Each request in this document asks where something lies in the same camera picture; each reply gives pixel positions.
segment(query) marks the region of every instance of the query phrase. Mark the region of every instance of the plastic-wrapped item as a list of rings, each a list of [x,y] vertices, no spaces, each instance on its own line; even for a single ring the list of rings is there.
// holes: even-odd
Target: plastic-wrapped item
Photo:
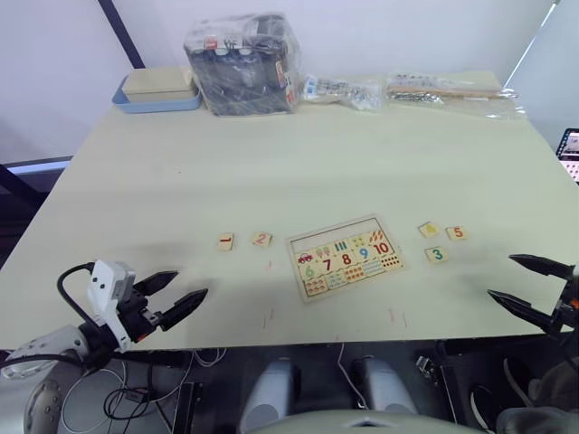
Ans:
[[[449,109],[487,118],[522,118],[525,111],[512,89],[481,86],[472,81],[448,80],[420,74],[396,74],[386,80],[391,102]]]
[[[348,82],[308,75],[304,81],[302,98],[307,102],[339,102],[357,110],[377,111],[382,108],[382,84],[376,80]]]
[[[299,45],[283,14],[247,14],[194,25],[185,38],[195,83],[218,116],[291,112]]]

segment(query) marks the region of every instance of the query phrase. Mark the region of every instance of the wooden number puzzle board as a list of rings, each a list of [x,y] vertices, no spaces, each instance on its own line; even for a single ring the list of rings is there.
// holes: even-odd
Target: wooden number puzzle board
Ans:
[[[404,267],[375,215],[290,238],[288,249],[306,302]]]

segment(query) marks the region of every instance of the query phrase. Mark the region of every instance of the number 5 tile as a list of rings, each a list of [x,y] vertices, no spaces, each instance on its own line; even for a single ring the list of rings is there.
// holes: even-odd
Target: number 5 tile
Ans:
[[[467,232],[462,226],[452,226],[451,228],[446,228],[446,234],[453,241],[466,240],[468,238]]]

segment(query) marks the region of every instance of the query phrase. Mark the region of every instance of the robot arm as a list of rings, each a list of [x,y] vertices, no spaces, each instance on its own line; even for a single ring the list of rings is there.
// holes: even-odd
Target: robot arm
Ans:
[[[75,271],[90,271],[88,298],[96,316],[89,317],[66,294],[62,282]],[[67,325],[48,335],[22,345],[10,354],[2,369],[6,378],[24,378],[52,367],[54,360],[42,360],[48,355],[72,354],[70,363],[80,365],[89,373],[105,366],[115,352],[125,353],[131,343],[137,343],[153,333],[158,326],[169,330],[189,316],[203,302],[207,289],[192,291],[177,300],[166,312],[147,309],[147,297],[163,289],[178,273],[163,271],[135,284],[135,271],[122,262],[97,260],[74,267],[62,274],[59,292],[85,322],[78,328]]]

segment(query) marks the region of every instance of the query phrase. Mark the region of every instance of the cable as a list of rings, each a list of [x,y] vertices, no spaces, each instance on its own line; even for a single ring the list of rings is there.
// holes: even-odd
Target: cable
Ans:
[[[68,357],[66,355],[61,354],[35,354],[35,355],[23,355],[22,357],[18,357],[17,359],[5,360],[0,362],[0,369],[4,369],[5,367],[12,366],[13,364],[19,363],[27,363],[27,362],[34,362],[37,360],[56,360],[58,362],[73,364],[74,366],[78,366],[79,368],[83,368],[84,365],[79,362],[77,359],[72,357]]]
[[[133,419],[136,419],[136,418],[139,417],[139,416],[136,416],[135,413],[137,412],[138,408],[139,408],[141,405],[143,405],[143,404],[145,404],[145,407],[144,407],[143,410],[139,413],[139,416],[142,416],[143,413],[144,413],[145,411],[147,411],[148,401],[147,401],[147,402],[140,402],[139,404],[137,404],[137,407],[135,407],[135,409],[133,410],[133,412],[130,413],[130,416],[128,416],[128,418],[127,418],[127,425],[125,425],[125,429],[123,429],[123,434],[127,434],[128,425],[130,424],[130,422],[131,422]]]
[[[212,360],[211,362],[207,362],[203,357],[201,357],[201,355],[199,354],[199,350],[193,350],[193,355],[195,357],[195,360],[199,363],[199,365],[203,366],[204,368],[211,368],[212,366],[218,364],[227,354],[227,348],[223,349],[222,354],[220,354],[221,351],[220,348],[216,348],[216,350],[217,354],[215,355],[214,360]]]
[[[347,383],[350,385],[350,387],[352,388],[352,391],[354,391],[354,393],[357,395],[357,397],[360,399],[360,402],[362,402],[362,405],[364,406],[364,408],[366,410],[368,410],[368,405],[365,403],[365,399],[364,399],[364,395],[362,395],[362,393],[360,393],[360,391],[357,389],[357,387],[352,383],[352,380],[350,380],[350,377],[348,376],[346,369],[344,369],[344,366],[342,366],[341,360],[342,360],[342,353],[344,352],[344,347],[346,346],[346,344],[342,343],[342,348],[340,348],[340,354],[337,357],[337,367],[340,369],[340,371],[342,371],[342,373],[344,374],[344,376],[346,377],[346,381]]]
[[[163,411],[163,408],[158,402],[155,402],[155,406],[157,407],[157,411],[159,412],[159,416],[161,417],[163,424],[166,426],[166,430],[169,431],[169,434],[171,434],[173,432],[171,422],[169,422],[169,419],[167,418],[165,412]]]
[[[179,384],[172,390],[170,391],[167,395],[165,395],[162,398],[158,398],[156,400],[152,400],[151,402],[160,402],[162,400],[166,400],[169,396],[171,396],[173,393],[177,392],[179,390],[179,388],[183,385],[183,383],[185,382],[185,380],[187,379],[187,375],[189,375],[189,372],[191,371],[191,366],[193,366],[193,360],[195,358],[195,353],[191,352],[191,359],[189,359],[189,366],[187,367],[187,370],[185,371],[185,374],[183,375],[183,378],[181,379],[181,382],[179,382]]]
[[[124,362],[122,362],[122,366],[123,366],[123,378],[120,378],[120,375],[118,375],[117,373],[115,373],[114,371],[112,371],[111,369],[101,369],[99,371],[99,373],[110,373],[113,376],[117,377],[117,379],[119,379],[121,385],[125,386],[127,384],[127,366],[125,365]],[[89,429],[74,429],[71,428],[71,426],[69,425],[69,423],[66,421],[66,418],[64,417],[64,411],[66,410],[66,404],[69,400],[69,397],[71,396],[72,391],[82,382],[82,380],[84,380],[85,378],[87,378],[87,376],[82,376],[81,378],[79,378],[76,383],[74,383],[72,385],[72,387],[69,389],[69,391],[66,393],[66,396],[64,397],[64,401],[62,401],[62,411],[61,411],[61,421],[62,421],[62,425],[64,428],[66,428],[69,432],[71,432],[72,434],[87,434],[99,427],[101,427],[104,423],[107,422],[107,420],[109,420],[109,418],[105,417],[103,420],[101,420],[97,425],[95,425],[92,428]],[[117,407],[120,405],[120,398],[117,400]]]
[[[67,277],[69,277],[70,274],[80,271],[82,269],[86,269],[88,272],[92,273],[92,270],[94,269],[94,262],[87,262],[86,264],[80,264],[77,265],[76,267],[72,267],[71,269],[67,269],[58,277],[58,280],[56,281],[56,287],[58,288],[59,294],[62,296],[62,298],[64,298],[64,301],[66,301],[68,305],[72,307],[74,311],[77,314],[79,314],[81,318],[84,319],[95,330],[99,330],[99,326],[97,325],[97,323],[95,323],[92,320],[92,318],[89,315],[87,315],[87,313],[84,310],[82,310],[82,308],[79,305],[76,304],[76,302],[71,298],[71,296],[67,294],[66,290],[64,289],[63,285],[64,280]]]

